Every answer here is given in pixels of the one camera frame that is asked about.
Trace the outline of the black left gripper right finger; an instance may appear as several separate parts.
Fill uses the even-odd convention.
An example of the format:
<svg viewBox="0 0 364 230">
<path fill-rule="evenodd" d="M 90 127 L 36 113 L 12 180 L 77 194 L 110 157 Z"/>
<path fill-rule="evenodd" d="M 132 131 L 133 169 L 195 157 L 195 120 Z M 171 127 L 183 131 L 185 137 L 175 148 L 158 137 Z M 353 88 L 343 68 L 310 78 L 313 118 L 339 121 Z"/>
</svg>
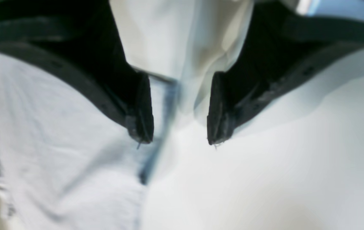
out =
<svg viewBox="0 0 364 230">
<path fill-rule="evenodd" d="M 364 49 L 364 0 L 258 0 L 237 61 L 215 72 L 207 140 L 217 145 L 273 100 Z"/>
</svg>

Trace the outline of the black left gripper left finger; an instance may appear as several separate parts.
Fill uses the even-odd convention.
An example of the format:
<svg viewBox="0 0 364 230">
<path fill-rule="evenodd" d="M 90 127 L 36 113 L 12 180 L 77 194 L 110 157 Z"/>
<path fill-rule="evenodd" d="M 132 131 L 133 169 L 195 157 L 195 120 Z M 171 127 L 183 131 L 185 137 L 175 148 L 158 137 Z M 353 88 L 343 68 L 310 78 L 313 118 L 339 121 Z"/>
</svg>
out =
<svg viewBox="0 0 364 230">
<path fill-rule="evenodd" d="M 108 0 L 0 0 L 0 54 L 57 77 L 136 142 L 152 142 L 149 77 L 127 63 Z"/>
</svg>

